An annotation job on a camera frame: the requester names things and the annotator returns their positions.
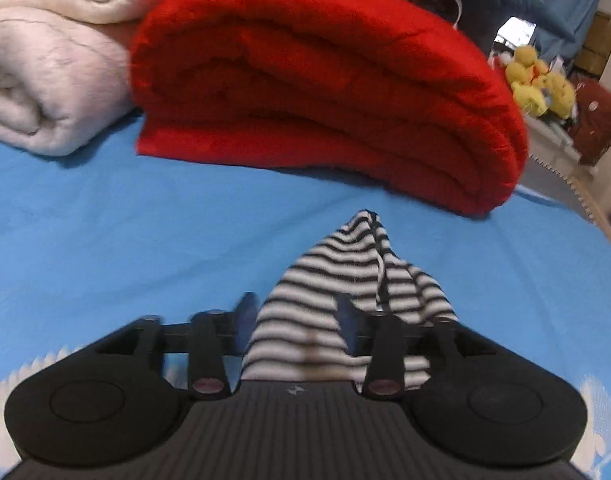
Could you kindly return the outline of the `black white striped hoodie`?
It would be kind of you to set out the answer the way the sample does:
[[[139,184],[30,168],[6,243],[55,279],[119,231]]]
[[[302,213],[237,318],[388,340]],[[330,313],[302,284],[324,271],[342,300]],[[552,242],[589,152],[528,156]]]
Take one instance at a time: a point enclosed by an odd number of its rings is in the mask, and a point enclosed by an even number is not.
[[[242,377],[363,385],[371,359],[360,353],[359,338],[388,314],[421,327],[456,318],[439,283],[398,257],[378,214],[361,210],[292,263],[271,290]]]

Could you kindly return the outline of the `blue white patterned bedsheet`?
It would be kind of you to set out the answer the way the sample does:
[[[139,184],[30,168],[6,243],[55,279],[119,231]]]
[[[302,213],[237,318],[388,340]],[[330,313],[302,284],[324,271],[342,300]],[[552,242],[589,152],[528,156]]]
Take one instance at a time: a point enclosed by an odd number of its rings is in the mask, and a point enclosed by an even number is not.
[[[578,464],[611,479],[611,245],[519,188],[480,220],[338,172],[274,172],[135,154],[132,116],[73,155],[0,143],[0,477],[17,462],[3,403],[35,370],[145,314],[183,322],[265,297],[362,209],[442,286],[459,319],[577,386]]]

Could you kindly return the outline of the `folded red blanket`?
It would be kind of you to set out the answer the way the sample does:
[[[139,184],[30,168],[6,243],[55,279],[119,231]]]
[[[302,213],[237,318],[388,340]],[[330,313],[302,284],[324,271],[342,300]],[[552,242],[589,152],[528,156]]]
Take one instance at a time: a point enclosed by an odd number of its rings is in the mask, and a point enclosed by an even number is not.
[[[130,83],[143,155],[339,168],[465,216],[505,203],[528,157],[482,52],[406,0],[162,0]]]

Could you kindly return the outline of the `yellow plush toys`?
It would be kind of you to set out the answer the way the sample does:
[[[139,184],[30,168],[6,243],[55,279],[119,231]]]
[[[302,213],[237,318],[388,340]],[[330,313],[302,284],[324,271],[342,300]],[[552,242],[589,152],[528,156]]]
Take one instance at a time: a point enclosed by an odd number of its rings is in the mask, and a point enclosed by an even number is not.
[[[522,114],[553,114],[568,120],[575,110],[575,87],[560,70],[551,70],[532,46],[518,47],[505,65],[505,78]]]

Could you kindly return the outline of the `folded white quilt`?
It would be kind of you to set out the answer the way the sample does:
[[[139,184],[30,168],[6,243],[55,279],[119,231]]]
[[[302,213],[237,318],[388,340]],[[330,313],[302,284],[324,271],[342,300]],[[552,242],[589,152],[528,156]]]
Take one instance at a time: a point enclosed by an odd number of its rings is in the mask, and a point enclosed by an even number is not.
[[[133,110],[129,44],[160,0],[0,0],[0,142],[66,156]]]

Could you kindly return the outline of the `teal shark plush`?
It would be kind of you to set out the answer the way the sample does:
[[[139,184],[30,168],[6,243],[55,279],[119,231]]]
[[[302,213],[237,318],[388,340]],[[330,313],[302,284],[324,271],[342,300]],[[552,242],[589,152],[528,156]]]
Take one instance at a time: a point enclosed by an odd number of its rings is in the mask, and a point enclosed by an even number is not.
[[[543,0],[462,0],[458,29],[489,55],[499,29],[510,19],[536,24],[554,36],[575,39],[569,26]]]

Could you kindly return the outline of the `blue curtain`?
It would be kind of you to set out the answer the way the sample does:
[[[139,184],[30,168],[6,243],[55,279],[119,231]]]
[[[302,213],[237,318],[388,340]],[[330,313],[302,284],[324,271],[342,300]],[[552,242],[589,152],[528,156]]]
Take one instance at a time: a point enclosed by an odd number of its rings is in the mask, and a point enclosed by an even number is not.
[[[548,9],[556,14],[571,30],[571,40],[561,39],[544,28],[535,30],[533,41],[541,58],[552,61],[556,56],[573,60],[581,50],[586,34],[593,22],[599,0],[546,0]]]

